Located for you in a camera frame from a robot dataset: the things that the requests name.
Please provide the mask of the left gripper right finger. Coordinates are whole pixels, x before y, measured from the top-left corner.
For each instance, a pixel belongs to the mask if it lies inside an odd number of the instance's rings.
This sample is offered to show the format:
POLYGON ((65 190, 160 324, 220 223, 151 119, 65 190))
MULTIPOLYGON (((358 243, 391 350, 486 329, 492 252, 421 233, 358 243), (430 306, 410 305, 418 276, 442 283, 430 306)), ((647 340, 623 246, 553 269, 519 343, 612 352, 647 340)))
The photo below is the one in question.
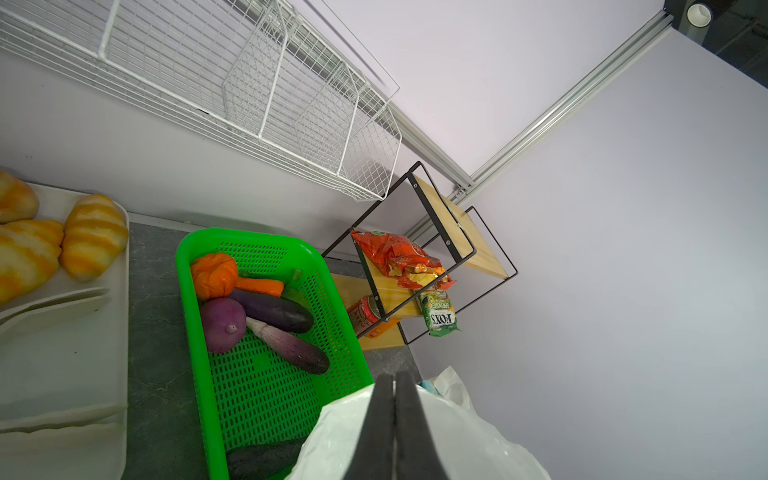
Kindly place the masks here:
POLYGON ((412 375, 398 372, 395 383, 396 478, 446 480, 412 375))

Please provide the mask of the white plastic grocery bag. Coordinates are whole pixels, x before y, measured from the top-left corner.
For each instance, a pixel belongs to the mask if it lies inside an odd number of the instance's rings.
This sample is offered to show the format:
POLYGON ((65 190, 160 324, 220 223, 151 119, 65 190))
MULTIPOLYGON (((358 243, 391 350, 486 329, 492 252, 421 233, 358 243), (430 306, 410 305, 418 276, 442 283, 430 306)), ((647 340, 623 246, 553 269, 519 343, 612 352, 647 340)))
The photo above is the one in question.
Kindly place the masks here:
POLYGON ((292 479, 546 479, 524 447, 406 372, 322 408, 292 479))

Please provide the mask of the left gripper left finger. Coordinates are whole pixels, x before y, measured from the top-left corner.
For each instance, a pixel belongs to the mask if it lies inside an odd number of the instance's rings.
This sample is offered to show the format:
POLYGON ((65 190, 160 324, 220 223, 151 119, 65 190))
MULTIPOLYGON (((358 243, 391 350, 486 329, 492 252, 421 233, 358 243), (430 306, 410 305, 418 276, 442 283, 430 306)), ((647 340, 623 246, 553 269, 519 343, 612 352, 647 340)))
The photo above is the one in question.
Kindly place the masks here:
POLYGON ((390 480, 395 436, 394 380, 378 377, 370 397, 356 448, 344 479, 390 480))

